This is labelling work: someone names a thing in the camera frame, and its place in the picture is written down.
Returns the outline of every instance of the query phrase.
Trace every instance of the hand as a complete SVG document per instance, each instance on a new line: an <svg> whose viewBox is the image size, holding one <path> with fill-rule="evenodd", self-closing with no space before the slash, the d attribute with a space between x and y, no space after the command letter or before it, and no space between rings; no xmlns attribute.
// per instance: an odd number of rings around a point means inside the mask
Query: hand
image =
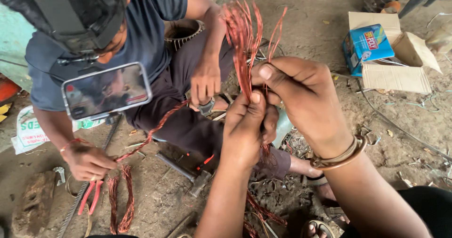
<svg viewBox="0 0 452 238"><path fill-rule="evenodd" d="M352 144L329 68L320 62L281 57L252 70L252 83L265 83L286 106L292 124L316 154L332 158Z"/></svg>
<svg viewBox="0 0 452 238"><path fill-rule="evenodd" d="M221 74L218 56L202 57L191 79L191 98L194 106L206 104L220 92Z"/></svg>
<svg viewBox="0 0 452 238"><path fill-rule="evenodd" d="M80 143L71 143L61 155L68 163L72 176L78 181L100 180L117 166L104 150Z"/></svg>
<svg viewBox="0 0 452 238"><path fill-rule="evenodd" d="M250 171L259 161L261 144L276 138L279 118L276 108L267 105L258 90L253 91L251 100L249 103L245 95L240 94L226 114L220 165L229 165L236 171Z"/></svg>

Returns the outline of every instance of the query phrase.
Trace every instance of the red-handled pliers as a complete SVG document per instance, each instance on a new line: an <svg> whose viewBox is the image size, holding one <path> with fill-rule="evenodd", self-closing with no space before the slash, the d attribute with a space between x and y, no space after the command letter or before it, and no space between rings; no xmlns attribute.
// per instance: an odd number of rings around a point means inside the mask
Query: red-handled pliers
<svg viewBox="0 0 452 238"><path fill-rule="evenodd" d="M97 180L97 181L90 181L88 190L85 192L85 195L83 196L82 203L80 204L78 215L81 215L83 213L83 209L85 208L86 200L88 199L89 194L94 188L94 185L96 185L96 191L94 193L94 199L93 203L91 204L91 208L89 208L89 215L92 215L94 212L94 208L96 208L97 200L99 200L99 194L100 194L100 186L104 183L103 180Z"/></svg>

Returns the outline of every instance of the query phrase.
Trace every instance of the phone screen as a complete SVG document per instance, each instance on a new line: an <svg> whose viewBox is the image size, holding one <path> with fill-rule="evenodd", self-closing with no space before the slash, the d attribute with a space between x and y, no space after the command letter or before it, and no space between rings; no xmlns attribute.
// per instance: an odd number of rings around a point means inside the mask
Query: phone screen
<svg viewBox="0 0 452 238"><path fill-rule="evenodd" d="M148 103L145 78L143 66L133 63L68 80L63 84L68 112L79 120Z"/></svg>

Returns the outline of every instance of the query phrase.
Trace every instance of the green wall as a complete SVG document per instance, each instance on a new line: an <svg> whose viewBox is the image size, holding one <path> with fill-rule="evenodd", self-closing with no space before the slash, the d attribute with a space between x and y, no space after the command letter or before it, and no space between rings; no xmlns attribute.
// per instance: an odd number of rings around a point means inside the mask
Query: green wall
<svg viewBox="0 0 452 238"><path fill-rule="evenodd" d="M27 65L25 48L34 31L21 14L0 5L0 59ZM30 92L32 81L27 68L0 61L0 73Z"/></svg>

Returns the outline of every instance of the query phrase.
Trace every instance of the copper bracelet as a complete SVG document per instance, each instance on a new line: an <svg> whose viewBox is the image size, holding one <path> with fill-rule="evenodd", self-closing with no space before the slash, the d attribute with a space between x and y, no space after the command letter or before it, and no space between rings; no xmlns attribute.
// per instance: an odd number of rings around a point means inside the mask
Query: copper bracelet
<svg viewBox="0 0 452 238"><path fill-rule="evenodd" d="M355 137L357 137L358 139L361 140L361 145L347 159L339 161L339 162L336 162L336 163L333 163L333 164L328 165L328 166L319 166L319 167L314 167L314 165L313 165L314 164L314 159L311 159L311 166L313 168L317 169L317 170L326 171L326 170L331 170L331 169L338 168L338 167L341 167L341 166L345 166L348 163L352 162L360 153L362 153L364 151L364 149L367 146L367 138L366 137L363 137L361 135L355 135Z"/></svg>

